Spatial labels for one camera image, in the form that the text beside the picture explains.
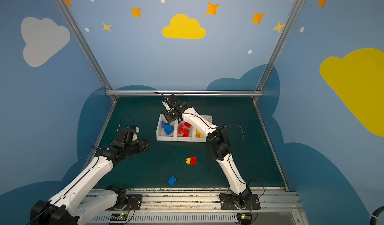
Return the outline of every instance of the dark green mat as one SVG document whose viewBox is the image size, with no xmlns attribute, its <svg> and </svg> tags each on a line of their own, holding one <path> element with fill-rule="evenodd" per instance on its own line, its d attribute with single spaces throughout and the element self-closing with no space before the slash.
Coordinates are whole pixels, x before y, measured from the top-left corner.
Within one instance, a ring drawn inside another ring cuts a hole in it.
<svg viewBox="0 0 384 225">
<path fill-rule="evenodd" d="M 257 117 L 251 98 L 234 97 L 179 97 L 201 115 L 212 115 L 218 126 L 239 124 L 227 128 L 233 152 L 233 160 L 245 181 L 257 180 L 266 187 L 283 187 L 284 181 L 273 158 L 272 151 Z M 121 97 L 108 123 L 100 147 L 116 136 L 121 117 L 130 114 L 140 128 L 141 138 L 151 141 L 151 148 L 121 161 L 101 179 L 95 188 L 115 184 L 123 188 L 166 188 L 171 176 L 177 178 L 172 187 L 228 187 L 228 181 L 216 161 L 209 158 L 203 142 L 156 141 L 159 114 L 165 108 L 161 97 Z M 122 126 L 130 126 L 126 116 Z M 197 165 L 188 165 L 186 158 L 195 156 Z"/>
</svg>

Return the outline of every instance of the star decal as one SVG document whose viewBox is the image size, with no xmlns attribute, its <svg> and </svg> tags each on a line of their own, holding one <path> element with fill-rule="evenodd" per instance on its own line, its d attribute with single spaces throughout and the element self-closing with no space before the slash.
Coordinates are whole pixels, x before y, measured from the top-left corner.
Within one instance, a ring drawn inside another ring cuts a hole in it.
<svg viewBox="0 0 384 225">
<path fill-rule="evenodd" d="M 252 23 L 258 23 L 258 24 L 260 24 L 260 23 L 262 22 L 262 18 L 263 18 L 264 15 L 265 15 L 265 13 L 264 13 L 264 14 L 258 14 L 257 12 L 255 12 L 255 17 L 254 17 L 253 20 L 251 21 L 251 24 L 252 24 Z"/>
<path fill-rule="evenodd" d="M 140 15 L 140 10 L 141 10 L 141 8 L 138 8 L 138 9 L 133 8 L 133 7 L 131 7 L 131 8 L 132 8 L 132 11 L 133 11 L 132 17 L 134 17 L 134 16 L 138 16 L 138 17 L 141 18 L 141 15 Z"/>
<path fill-rule="evenodd" d="M 278 21 L 277 23 L 278 23 L 278 24 L 277 24 L 277 27 L 276 27 L 276 28 L 274 28 L 274 29 L 272 29 L 272 31 L 273 31 L 273 30 L 277 30 L 277 31 L 279 31 L 279 33 L 280 33 L 280 31 L 281 31 L 281 28 L 282 28 L 282 27 L 284 27 L 284 26 L 285 26 L 285 24 L 281 25 L 281 24 L 280 24 L 280 21 Z"/>
<path fill-rule="evenodd" d="M 65 1 L 65 3 L 68 5 L 68 6 L 72 6 L 72 4 L 70 3 L 70 0 L 64 0 Z"/>
<path fill-rule="evenodd" d="M 219 6 L 219 4 L 212 5 L 212 4 L 208 3 L 208 11 L 205 15 L 213 14 L 216 16 L 216 10 L 217 10 L 218 6 Z"/>
<path fill-rule="evenodd" d="M 112 25 L 107 26 L 107 25 L 105 25 L 104 23 L 103 23 L 103 25 L 104 25 L 103 30 L 108 30 L 109 32 L 111 32 L 111 30 L 109 29 L 109 27 L 112 26 Z"/>
<path fill-rule="evenodd" d="M 320 0 L 317 4 L 318 5 L 321 5 L 321 8 L 323 8 L 324 7 L 324 5 L 325 5 L 325 2 L 327 2 L 328 0 Z"/>
</svg>

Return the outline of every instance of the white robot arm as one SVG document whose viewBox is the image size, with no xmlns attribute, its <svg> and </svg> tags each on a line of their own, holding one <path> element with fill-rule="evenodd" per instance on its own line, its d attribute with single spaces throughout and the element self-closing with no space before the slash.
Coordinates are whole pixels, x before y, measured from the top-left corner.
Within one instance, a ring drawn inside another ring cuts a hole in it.
<svg viewBox="0 0 384 225">
<path fill-rule="evenodd" d="M 235 205 L 238 208 L 246 207 L 252 192 L 242 179 L 233 161 L 225 128 L 217 127 L 208 122 L 188 103 L 181 103 L 174 94 L 164 97 L 163 105 L 167 110 L 164 114 L 167 122 L 184 120 L 194 126 L 205 137 L 205 148 L 208 155 L 218 162 L 227 177 Z"/>
<path fill-rule="evenodd" d="M 118 129 L 112 145 L 99 149 L 99 156 L 84 169 L 68 186 L 47 202 L 38 201 L 31 209 L 31 225 L 84 225 L 108 208 L 126 206 L 125 189 L 109 186 L 102 194 L 84 203 L 80 202 L 96 183 L 126 156 L 145 152 L 150 143 L 138 139 L 138 127 Z"/>
</svg>

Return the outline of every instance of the yellow toy brick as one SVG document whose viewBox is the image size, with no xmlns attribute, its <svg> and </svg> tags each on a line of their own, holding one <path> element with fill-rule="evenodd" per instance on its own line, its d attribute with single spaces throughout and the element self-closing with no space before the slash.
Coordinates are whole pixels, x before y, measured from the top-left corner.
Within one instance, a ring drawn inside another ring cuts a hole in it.
<svg viewBox="0 0 384 225">
<path fill-rule="evenodd" d="M 196 130 L 196 137 L 204 138 L 204 136 L 199 131 L 197 131 L 197 130 Z"/>
</svg>

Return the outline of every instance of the yellow cloud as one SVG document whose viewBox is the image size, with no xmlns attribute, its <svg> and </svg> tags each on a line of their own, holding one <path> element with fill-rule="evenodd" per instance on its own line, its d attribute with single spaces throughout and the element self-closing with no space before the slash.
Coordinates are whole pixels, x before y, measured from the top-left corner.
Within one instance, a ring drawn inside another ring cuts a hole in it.
<svg viewBox="0 0 384 225">
<path fill-rule="evenodd" d="M 166 38 L 203 38 L 206 33 L 196 19 L 184 14 L 176 14 L 169 26 L 163 28 L 163 36 Z"/>
<path fill-rule="evenodd" d="M 364 127 L 384 137 L 384 53 L 363 48 L 329 57 L 320 73 Z"/>
</svg>

